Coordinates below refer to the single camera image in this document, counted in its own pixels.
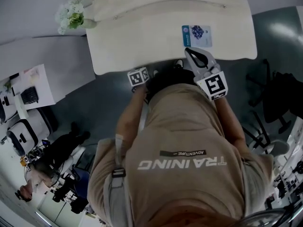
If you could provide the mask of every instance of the beige t-shirt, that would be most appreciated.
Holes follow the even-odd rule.
[[[198,87],[167,87],[149,107],[145,128],[124,159],[135,226],[144,225],[162,206],[180,199],[198,200],[210,211],[242,218],[243,162],[254,162],[266,187],[272,157],[241,156],[225,139],[215,106]],[[103,184],[115,168],[115,151],[112,140],[100,141],[89,182],[88,200],[105,221]]]

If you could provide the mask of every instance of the strap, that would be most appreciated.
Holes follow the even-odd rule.
[[[112,220],[111,220],[111,213],[110,213],[110,206],[109,206],[109,198],[110,198],[110,193],[111,190],[110,188],[110,183],[112,181],[112,176],[109,174],[107,178],[104,181],[104,186],[103,186],[103,201],[104,201],[104,212],[105,216],[107,218],[107,221],[110,226],[113,226]]]
[[[133,213],[132,213],[132,207],[131,207],[131,200],[129,197],[129,191],[128,191],[128,181],[127,178],[124,178],[124,194],[125,194],[125,208],[126,208],[126,216],[127,216],[127,227],[133,227]]]
[[[118,168],[112,172],[112,188],[123,187],[123,179],[126,176],[124,168]]]
[[[116,134],[116,167],[122,167],[122,156],[121,149],[123,143],[123,136]]]

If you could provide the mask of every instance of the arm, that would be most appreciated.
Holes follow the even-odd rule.
[[[237,148],[240,154],[250,153],[246,146],[245,135],[240,122],[225,97],[215,100],[219,120],[226,139]]]
[[[131,102],[121,114],[116,134],[123,136],[125,146],[130,148],[138,134],[141,112],[145,99],[145,86],[136,89]]]

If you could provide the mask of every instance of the desk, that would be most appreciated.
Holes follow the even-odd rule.
[[[84,15],[98,21],[87,29],[98,75],[185,57],[183,25],[211,27],[213,46],[203,49],[216,59],[257,56],[247,0],[94,0]]]

